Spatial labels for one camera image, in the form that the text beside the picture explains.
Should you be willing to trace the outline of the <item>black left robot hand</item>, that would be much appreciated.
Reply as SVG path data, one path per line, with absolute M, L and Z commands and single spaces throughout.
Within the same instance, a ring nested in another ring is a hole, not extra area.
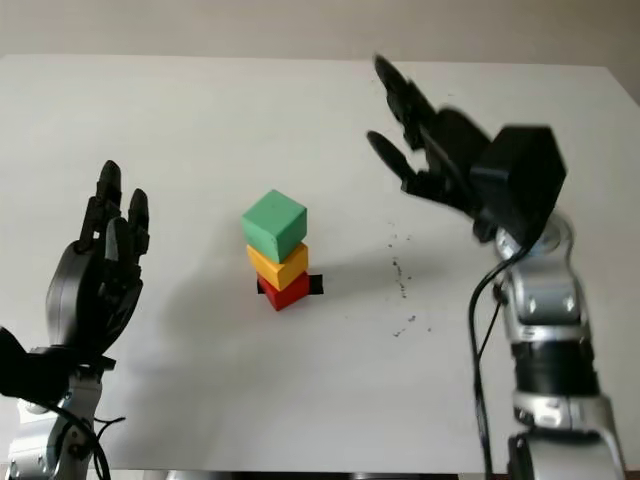
M 143 288 L 140 258 L 149 248 L 148 197 L 136 189 L 121 212 L 121 170 L 105 162 L 79 237 L 64 250 L 46 297 L 49 341 L 104 354 L 128 325 Z

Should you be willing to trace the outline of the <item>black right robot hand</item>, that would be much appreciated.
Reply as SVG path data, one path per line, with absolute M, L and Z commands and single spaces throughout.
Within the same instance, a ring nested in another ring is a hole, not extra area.
M 384 56 L 374 56 L 374 68 L 386 90 L 389 109 L 403 128 L 405 142 L 412 151 L 425 153 L 427 168 L 413 169 L 390 140 L 369 131 L 366 137 L 373 150 L 399 178 L 404 193 L 477 218 L 482 201 L 471 186 L 469 173 L 489 146 L 489 137 L 464 113 L 453 108 L 435 109 L 417 85 Z

